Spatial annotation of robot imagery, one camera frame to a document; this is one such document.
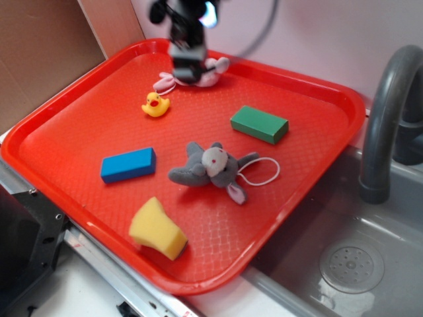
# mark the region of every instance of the sink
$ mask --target sink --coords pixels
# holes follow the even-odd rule
[[[322,316],[422,316],[423,173],[393,162],[390,199],[370,205],[360,159],[348,147],[250,266]]]

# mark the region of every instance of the plush toy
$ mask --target plush toy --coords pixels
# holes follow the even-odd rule
[[[230,60],[227,57],[221,57],[219,59],[207,58],[204,62],[206,71],[202,74],[200,81],[194,85],[197,87],[211,87],[216,84],[220,78],[220,75],[226,72],[230,64]],[[176,87],[176,84],[182,86],[188,86],[188,84],[179,81],[172,74],[162,72],[159,74],[160,80],[153,85],[153,89],[159,94],[166,94]]]
[[[205,186],[211,182],[219,188],[226,188],[229,196],[239,205],[247,201],[247,193],[235,179],[240,168],[258,159],[258,153],[250,153],[237,160],[218,142],[207,150],[196,142],[190,142],[186,152],[187,163],[184,167],[173,168],[169,172],[170,180],[185,186]]]

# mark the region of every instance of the blue block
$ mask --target blue block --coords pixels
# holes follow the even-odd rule
[[[105,183],[127,180],[156,171],[156,154],[152,147],[103,159],[101,178]]]

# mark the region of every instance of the yellow rubber duck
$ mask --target yellow rubber duck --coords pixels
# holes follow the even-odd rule
[[[141,108],[146,114],[159,117],[166,113],[170,105],[169,99],[163,99],[156,92],[150,92],[147,95],[147,104],[143,104]]]

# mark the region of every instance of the drain strainer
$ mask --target drain strainer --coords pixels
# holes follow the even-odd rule
[[[320,258],[320,271],[335,289],[350,294],[364,293],[382,280],[385,266],[380,253],[359,240],[340,240],[328,246]]]

